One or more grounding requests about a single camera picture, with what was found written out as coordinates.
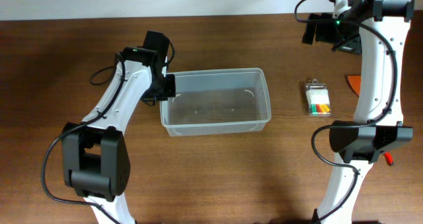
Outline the clear case of coloured bits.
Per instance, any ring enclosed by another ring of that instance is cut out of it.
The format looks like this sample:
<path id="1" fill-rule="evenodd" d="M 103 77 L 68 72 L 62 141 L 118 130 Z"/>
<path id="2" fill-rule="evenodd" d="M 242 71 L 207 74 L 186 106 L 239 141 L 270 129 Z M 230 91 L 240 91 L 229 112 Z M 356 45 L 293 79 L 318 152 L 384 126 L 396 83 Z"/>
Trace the clear case of coloured bits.
<path id="1" fill-rule="evenodd" d="M 308 113 L 310 116 L 330 116 L 330 98 L 326 83 L 318 80 L 309 80 L 305 84 L 305 96 L 308 103 Z"/>

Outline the clear plastic storage container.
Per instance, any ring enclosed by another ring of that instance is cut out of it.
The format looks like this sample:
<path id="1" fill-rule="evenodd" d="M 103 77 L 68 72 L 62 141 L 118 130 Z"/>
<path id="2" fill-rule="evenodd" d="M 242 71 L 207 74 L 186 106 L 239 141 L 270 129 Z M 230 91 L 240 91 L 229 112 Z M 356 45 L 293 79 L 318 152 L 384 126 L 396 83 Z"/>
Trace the clear plastic storage container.
<path id="1" fill-rule="evenodd" d="M 174 72 L 176 95 L 160 103 L 171 137 L 261 131 L 271 120 L 260 68 Z"/>

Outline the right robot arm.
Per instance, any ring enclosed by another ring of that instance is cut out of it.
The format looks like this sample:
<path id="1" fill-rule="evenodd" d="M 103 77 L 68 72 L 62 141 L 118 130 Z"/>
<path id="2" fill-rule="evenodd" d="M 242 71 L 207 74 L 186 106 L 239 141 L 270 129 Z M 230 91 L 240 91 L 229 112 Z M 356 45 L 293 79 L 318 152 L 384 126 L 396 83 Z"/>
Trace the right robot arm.
<path id="1" fill-rule="evenodd" d="M 360 187 L 379 157 L 408 143 L 401 69 L 414 0 L 329 0 L 331 13 L 310 14 L 303 43 L 326 42 L 362 58 L 360 95 L 352 121 L 327 126 L 332 173 L 313 223 L 350 223 Z"/>

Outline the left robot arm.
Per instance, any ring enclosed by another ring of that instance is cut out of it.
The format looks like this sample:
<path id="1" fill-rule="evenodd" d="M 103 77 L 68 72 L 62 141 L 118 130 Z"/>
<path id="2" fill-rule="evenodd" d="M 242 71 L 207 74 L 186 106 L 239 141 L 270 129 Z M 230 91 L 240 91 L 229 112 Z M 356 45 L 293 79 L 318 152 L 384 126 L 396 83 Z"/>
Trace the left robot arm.
<path id="1" fill-rule="evenodd" d="M 110 84 L 93 110 L 63 128 L 65 185 L 99 223 L 135 223 L 124 194 L 131 169 L 124 133 L 138 102 L 154 106 L 175 97 L 175 77 L 167 73 L 173 51 L 162 32 L 147 31 L 142 46 L 115 55 Z"/>

